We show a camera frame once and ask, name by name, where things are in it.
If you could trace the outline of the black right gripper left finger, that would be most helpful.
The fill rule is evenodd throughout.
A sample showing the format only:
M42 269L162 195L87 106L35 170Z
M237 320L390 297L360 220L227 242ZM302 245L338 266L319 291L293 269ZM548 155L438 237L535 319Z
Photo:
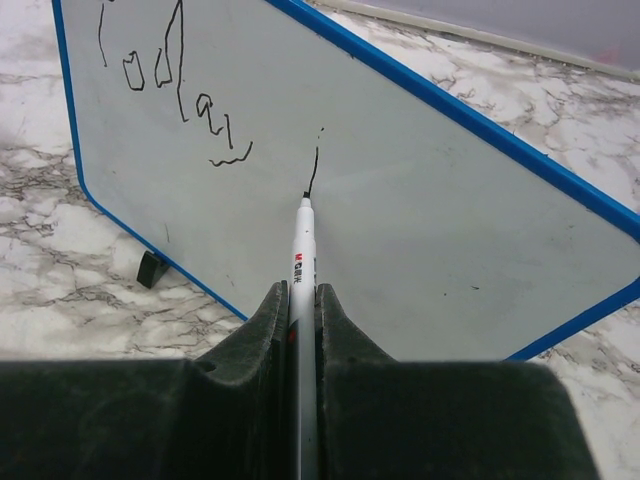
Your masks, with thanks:
M5 361L5 479L283 479L287 286L197 359Z

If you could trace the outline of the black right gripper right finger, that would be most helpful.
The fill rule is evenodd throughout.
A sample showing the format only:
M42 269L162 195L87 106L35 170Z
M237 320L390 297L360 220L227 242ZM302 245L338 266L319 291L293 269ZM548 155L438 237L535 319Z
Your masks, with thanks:
M404 362L345 314L328 284L315 319L326 479L594 479L570 396L521 361Z

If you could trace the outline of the white black whiteboard marker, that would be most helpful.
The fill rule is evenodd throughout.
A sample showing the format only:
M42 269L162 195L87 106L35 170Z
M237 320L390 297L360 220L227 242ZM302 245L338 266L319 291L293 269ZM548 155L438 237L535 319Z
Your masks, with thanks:
M316 294L315 215L311 194L304 192L296 213L290 286L294 443L293 477L319 477L314 306Z

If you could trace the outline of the blue-framed whiteboard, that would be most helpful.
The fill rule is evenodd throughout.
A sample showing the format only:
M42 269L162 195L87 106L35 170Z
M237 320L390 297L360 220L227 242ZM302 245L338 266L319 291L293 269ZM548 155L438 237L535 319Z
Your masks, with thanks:
M639 296L639 220L300 1L57 1L78 177L250 316L317 279L399 360L528 359Z

